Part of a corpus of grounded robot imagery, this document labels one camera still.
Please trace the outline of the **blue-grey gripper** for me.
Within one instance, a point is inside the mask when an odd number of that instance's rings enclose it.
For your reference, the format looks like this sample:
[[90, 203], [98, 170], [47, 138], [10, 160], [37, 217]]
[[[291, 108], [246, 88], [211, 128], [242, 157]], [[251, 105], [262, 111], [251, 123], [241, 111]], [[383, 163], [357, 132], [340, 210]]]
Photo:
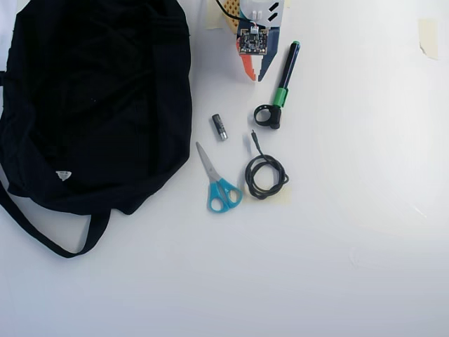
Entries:
[[275, 58], [279, 46], [279, 37], [280, 27], [271, 27], [268, 36], [268, 51], [267, 54], [262, 57], [261, 68], [259, 55], [241, 55], [244, 72], [255, 83], [263, 80]]

